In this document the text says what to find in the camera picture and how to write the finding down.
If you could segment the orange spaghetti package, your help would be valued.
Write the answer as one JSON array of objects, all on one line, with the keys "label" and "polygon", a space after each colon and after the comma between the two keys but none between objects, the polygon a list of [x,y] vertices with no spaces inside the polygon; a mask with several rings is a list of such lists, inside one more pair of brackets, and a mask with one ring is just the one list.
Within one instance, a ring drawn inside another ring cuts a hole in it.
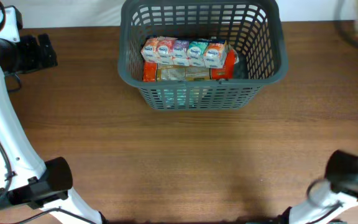
[{"label": "orange spaghetti package", "polygon": [[235,50],[230,50],[223,68],[187,67],[144,63],[143,82],[228,80],[234,76],[234,66],[239,62]]}]

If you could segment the Kleenex tissue multipack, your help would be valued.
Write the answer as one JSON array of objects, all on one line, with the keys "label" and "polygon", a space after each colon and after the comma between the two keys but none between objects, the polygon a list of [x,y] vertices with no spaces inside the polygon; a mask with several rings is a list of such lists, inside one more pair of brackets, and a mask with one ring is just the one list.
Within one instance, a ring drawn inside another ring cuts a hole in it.
[{"label": "Kleenex tissue multipack", "polygon": [[188,40],[160,36],[147,39],[140,53],[146,62],[162,65],[223,68],[229,46],[220,39]]}]

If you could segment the teal wet wipes pack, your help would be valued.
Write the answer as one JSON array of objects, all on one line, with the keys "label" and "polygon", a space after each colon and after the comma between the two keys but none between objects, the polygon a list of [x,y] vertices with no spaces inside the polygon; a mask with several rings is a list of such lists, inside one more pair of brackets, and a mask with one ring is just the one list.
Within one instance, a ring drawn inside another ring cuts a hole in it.
[{"label": "teal wet wipes pack", "polygon": [[185,108],[186,106],[192,107],[196,104],[199,97],[198,90],[186,89],[167,89],[159,93],[159,96],[164,95],[164,102],[167,108]]}]

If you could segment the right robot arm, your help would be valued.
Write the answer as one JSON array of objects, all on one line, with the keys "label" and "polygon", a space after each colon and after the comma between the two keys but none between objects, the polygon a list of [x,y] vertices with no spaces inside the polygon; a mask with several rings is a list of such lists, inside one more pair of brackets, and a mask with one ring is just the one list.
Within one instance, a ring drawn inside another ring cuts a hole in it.
[{"label": "right robot arm", "polygon": [[327,224],[346,210],[358,206],[358,156],[342,150],[328,160],[324,177],[306,190],[306,200],[289,207],[279,223]]}]

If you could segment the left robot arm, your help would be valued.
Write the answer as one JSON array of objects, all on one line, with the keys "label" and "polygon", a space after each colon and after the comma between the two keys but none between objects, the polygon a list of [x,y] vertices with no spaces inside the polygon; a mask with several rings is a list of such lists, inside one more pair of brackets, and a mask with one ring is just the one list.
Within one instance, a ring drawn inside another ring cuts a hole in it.
[{"label": "left robot arm", "polygon": [[76,192],[67,161],[42,160],[12,107],[6,78],[57,66],[49,36],[21,36],[22,15],[0,2],[0,210],[26,205],[62,223],[105,223]]}]

